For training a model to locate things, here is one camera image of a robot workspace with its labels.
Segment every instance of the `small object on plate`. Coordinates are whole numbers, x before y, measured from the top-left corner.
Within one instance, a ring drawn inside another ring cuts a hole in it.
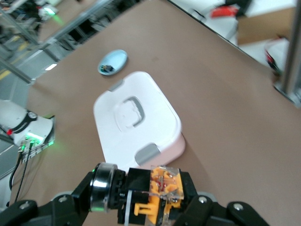
[[[114,71],[115,69],[111,65],[101,65],[100,66],[101,72],[110,73]]]
[[[110,76],[119,72],[127,63],[127,53],[122,49],[108,53],[99,63],[98,72]]]

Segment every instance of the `red object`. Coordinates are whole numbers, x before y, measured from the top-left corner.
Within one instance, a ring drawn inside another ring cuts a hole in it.
[[[6,132],[6,134],[9,135],[9,136],[12,135],[12,134],[13,134],[13,130],[12,130],[12,129],[9,129],[9,130]]]
[[[212,10],[210,17],[235,16],[237,12],[238,8],[234,6],[221,6]]]

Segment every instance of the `box lid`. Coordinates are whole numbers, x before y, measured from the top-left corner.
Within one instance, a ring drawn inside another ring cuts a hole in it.
[[[131,73],[101,94],[94,117],[105,160],[120,169],[163,152],[181,133],[178,115],[146,72]]]

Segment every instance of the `silver metal ring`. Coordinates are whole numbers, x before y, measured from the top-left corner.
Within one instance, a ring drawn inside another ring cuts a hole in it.
[[[97,212],[108,212],[108,201],[110,189],[117,165],[102,162],[95,172],[95,177],[91,180],[90,210]]]

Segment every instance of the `screw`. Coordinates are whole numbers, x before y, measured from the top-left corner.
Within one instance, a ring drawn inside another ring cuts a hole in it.
[[[244,207],[243,207],[241,204],[239,204],[239,203],[233,204],[233,207],[234,207],[234,209],[236,209],[237,211],[244,210]]]
[[[206,202],[207,202],[207,198],[204,197],[204,196],[200,196],[200,197],[198,198],[198,201],[199,201],[200,203],[206,203]]]
[[[61,198],[58,199],[59,202],[64,202],[66,200],[67,200],[66,195],[64,195],[63,197],[61,197]]]
[[[22,210],[24,210],[24,209],[26,209],[29,206],[30,206],[30,204],[28,203],[28,201],[26,201],[26,203],[23,203],[19,208],[22,209]]]

